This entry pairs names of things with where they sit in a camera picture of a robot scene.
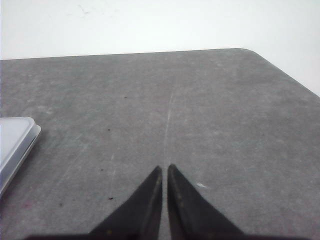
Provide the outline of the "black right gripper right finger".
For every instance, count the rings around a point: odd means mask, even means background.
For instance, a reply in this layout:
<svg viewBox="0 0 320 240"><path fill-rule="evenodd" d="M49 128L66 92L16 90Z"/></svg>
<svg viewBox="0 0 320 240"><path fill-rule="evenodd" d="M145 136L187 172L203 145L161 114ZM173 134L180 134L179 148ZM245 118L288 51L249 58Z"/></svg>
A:
<svg viewBox="0 0 320 240"><path fill-rule="evenodd" d="M173 240L222 240L245 236L201 196L174 164L167 170L167 205Z"/></svg>

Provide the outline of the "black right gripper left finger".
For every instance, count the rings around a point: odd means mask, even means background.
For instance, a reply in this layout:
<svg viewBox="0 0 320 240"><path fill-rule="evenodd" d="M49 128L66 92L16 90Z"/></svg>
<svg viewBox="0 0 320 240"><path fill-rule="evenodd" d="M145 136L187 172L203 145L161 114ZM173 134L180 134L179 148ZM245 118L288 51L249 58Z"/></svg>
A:
<svg viewBox="0 0 320 240"><path fill-rule="evenodd" d="M90 233L100 240L157 240L163 201L162 169L156 166L133 194Z"/></svg>

